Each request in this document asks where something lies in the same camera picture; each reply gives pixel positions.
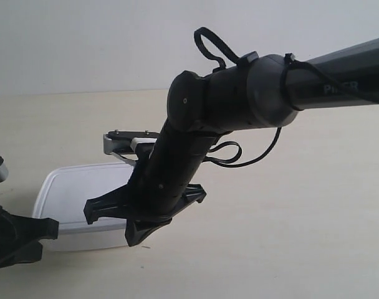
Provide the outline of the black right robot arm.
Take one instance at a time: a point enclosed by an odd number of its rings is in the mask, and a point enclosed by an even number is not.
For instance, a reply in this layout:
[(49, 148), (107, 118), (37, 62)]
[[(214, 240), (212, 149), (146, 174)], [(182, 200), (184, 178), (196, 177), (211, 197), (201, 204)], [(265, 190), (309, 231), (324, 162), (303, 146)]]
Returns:
[(302, 110), (379, 105), (379, 38), (305, 62), (291, 53), (239, 57), (205, 27), (194, 39), (218, 67), (204, 77), (184, 71), (174, 79), (162, 129), (104, 136), (106, 154), (135, 154), (137, 160), (128, 182), (89, 199), (84, 215), (89, 224), (125, 219), (129, 246), (204, 199), (206, 192), (191, 179), (213, 160), (221, 137), (256, 128), (281, 131)]

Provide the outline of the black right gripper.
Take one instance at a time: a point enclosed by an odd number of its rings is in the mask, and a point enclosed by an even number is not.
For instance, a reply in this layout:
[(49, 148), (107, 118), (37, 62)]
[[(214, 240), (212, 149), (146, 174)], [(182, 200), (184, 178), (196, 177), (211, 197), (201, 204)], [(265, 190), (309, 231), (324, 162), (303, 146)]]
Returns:
[(128, 246), (141, 244), (152, 233), (171, 223), (171, 219), (153, 221), (175, 208), (220, 136), (212, 131), (180, 132), (165, 123), (147, 159), (143, 158), (136, 165), (128, 185), (86, 201), (87, 223), (93, 224), (103, 217), (126, 219)]

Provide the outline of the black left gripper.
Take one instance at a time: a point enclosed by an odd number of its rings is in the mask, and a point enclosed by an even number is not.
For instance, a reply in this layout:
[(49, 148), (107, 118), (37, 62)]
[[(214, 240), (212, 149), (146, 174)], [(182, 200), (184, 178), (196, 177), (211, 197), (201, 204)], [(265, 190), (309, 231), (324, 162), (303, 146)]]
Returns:
[(59, 222), (10, 214), (0, 206), (0, 268), (41, 260), (40, 240), (56, 240)]

